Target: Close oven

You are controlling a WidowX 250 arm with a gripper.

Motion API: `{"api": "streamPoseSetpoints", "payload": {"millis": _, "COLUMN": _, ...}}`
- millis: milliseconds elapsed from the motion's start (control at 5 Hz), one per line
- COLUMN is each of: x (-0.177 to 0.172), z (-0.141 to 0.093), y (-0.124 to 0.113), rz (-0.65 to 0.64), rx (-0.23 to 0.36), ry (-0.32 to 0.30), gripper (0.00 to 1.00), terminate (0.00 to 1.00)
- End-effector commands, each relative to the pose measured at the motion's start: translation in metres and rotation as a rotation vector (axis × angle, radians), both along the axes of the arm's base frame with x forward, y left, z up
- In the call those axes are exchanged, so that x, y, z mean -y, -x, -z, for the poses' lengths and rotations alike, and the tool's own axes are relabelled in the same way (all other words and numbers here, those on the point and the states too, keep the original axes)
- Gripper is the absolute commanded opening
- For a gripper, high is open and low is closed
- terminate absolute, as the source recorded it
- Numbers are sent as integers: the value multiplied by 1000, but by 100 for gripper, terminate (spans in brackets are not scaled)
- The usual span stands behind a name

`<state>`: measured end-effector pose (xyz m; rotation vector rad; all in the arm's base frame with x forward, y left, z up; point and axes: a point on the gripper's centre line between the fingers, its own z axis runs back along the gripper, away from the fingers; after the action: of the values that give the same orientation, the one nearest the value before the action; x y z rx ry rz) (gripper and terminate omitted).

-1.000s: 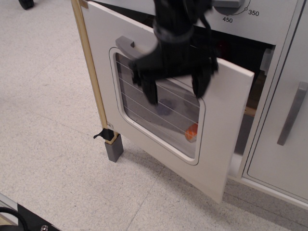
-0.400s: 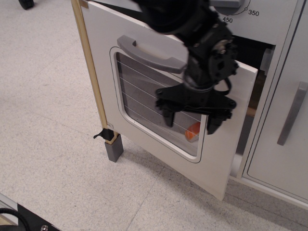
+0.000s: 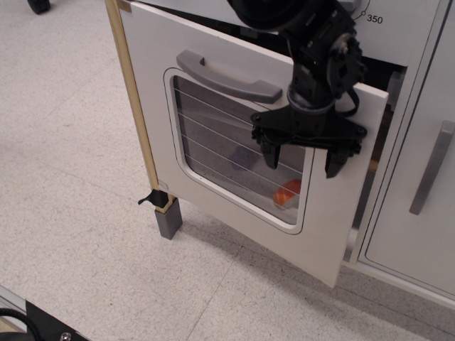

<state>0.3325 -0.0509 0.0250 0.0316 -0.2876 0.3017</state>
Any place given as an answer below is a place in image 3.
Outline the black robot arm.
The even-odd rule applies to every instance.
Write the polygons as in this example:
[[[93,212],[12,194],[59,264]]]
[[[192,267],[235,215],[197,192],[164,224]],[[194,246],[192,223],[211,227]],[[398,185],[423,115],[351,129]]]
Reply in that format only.
[[[238,18],[287,41],[293,60],[288,105],[251,116],[252,138],[275,169],[284,144],[327,151],[327,178],[360,153],[365,127],[350,121],[360,106],[354,86],[366,67],[355,21],[338,1],[230,1]]]

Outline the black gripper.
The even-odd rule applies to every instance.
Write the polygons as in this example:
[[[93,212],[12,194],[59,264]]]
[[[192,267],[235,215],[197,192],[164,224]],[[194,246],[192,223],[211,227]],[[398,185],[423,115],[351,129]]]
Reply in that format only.
[[[361,150],[368,130],[330,108],[320,114],[300,112],[287,105],[251,116],[252,138],[260,143],[265,163],[276,169],[281,145],[326,149],[325,172],[335,178],[348,159]]]

